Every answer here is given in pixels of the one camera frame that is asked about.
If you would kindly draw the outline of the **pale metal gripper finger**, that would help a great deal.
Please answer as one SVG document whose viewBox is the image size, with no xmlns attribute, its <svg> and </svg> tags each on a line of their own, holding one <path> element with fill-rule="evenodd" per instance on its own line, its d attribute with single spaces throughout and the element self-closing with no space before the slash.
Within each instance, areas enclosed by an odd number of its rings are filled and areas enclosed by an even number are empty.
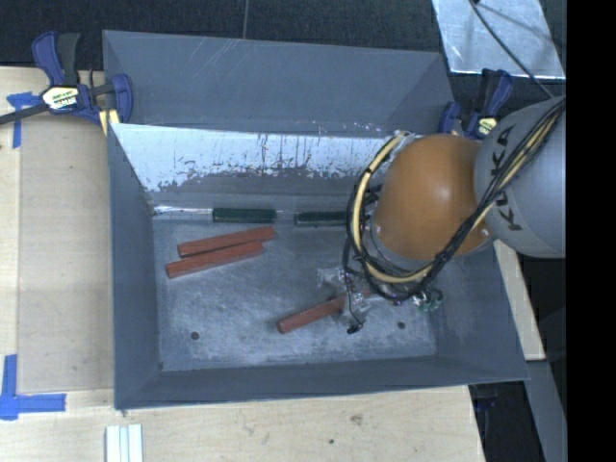
<svg viewBox="0 0 616 462">
<path fill-rule="evenodd" d="M 344 295 L 347 292 L 347 274 L 343 267 L 318 269 L 318 289 L 323 297 Z"/>
<path fill-rule="evenodd" d="M 361 294 L 351 294 L 347 297 L 347 312 L 351 321 L 365 321 L 370 311 L 369 299 Z"/>
</svg>

